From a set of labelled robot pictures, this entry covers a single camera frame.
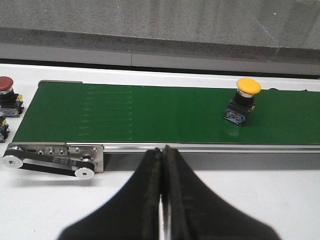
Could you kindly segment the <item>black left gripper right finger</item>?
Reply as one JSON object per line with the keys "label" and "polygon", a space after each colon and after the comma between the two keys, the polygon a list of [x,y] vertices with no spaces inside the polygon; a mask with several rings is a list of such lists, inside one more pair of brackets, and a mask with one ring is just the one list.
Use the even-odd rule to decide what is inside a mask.
{"label": "black left gripper right finger", "polygon": [[267,224],[207,187],[177,149],[162,152],[162,204],[167,240],[278,240]]}

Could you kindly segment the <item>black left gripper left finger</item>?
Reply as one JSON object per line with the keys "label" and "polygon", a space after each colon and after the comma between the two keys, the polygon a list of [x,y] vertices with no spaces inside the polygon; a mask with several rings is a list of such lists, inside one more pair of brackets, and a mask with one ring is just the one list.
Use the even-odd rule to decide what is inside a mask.
{"label": "black left gripper left finger", "polygon": [[148,150],[127,183],[102,207],[65,228],[60,240],[157,240],[162,154]]}

